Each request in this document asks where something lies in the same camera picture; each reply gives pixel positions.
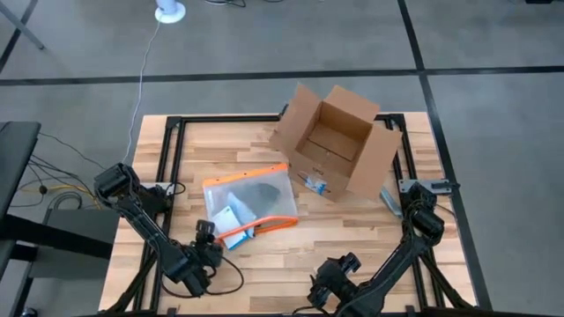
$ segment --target table leg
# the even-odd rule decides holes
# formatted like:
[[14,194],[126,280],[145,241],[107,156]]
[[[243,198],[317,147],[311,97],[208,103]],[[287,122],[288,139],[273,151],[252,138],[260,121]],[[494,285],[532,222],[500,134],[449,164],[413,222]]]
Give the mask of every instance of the table leg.
[[103,259],[110,258],[113,247],[111,243],[38,224],[13,215],[5,215],[0,221],[0,236],[4,239],[25,241]]

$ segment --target white fan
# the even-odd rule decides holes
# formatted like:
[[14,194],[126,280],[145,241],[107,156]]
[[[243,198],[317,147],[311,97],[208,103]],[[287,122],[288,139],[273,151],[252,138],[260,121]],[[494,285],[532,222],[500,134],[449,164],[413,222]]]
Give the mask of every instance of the white fan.
[[186,8],[175,0],[157,0],[159,6],[155,11],[155,18],[166,24],[176,23],[186,15]]

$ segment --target cardboard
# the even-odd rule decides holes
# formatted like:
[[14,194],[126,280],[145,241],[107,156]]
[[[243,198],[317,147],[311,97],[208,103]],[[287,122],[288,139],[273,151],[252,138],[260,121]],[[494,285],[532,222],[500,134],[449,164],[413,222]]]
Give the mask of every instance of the cardboard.
[[320,100],[298,85],[271,136],[290,178],[336,201],[351,191],[378,200],[401,132],[379,127],[375,103],[335,86]]

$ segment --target orange trim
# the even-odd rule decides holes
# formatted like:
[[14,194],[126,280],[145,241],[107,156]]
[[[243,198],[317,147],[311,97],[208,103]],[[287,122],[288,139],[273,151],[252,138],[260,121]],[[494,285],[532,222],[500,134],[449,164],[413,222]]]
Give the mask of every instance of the orange trim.
[[277,164],[275,166],[256,169],[256,170],[245,172],[245,173],[237,173],[235,175],[229,175],[229,176],[219,177],[219,178],[215,178],[215,179],[207,179],[207,180],[204,180],[204,187],[206,188],[208,186],[225,184],[225,183],[232,182],[232,181],[238,181],[238,180],[243,180],[243,179],[247,179],[247,178],[250,178],[250,177],[257,177],[257,176],[260,176],[260,175],[265,175],[267,173],[274,173],[274,172],[287,171],[287,170],[288,170],[288,164],[281,163],[281,164]]
[[256,228],[255,229],[255,234],[261,234],[261,233],[267,233],[267,232],[271,232],[277,229],[282,229],[282,228],[287,228],[287,227],[291,227],[294,225],[298,224],[298,218],[296,217],[290,217],[290,216],[268,216],[268,217],[262,217],[260,219],[257,219],[251,223],[248,223],[246,225],[242,225],[236,229],[233,229],[232,231],[229,232],[223,232],[218,236],[218,240],[222,240],[226,237],[229,237],[231,235],[234,235],[236,233],[245,231],[251,227],[257,226],[257,225],[261,225],[264,223],[267,223],[269,221],[276,221],[276,220],[285,220],[285,223],[280,224],[280,225],[272,225],[266,228]]

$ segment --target black desk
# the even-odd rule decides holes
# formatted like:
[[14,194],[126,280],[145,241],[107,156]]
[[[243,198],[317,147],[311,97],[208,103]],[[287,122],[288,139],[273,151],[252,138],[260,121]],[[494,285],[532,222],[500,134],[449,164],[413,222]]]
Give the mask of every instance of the black desk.
[[37,248],[19,245],[17,241],[104,259],[109,259],[112,252],[111,243],[8,214],[40,127],[38,122],[0,122],[0,276],[10,259],[35,259]]

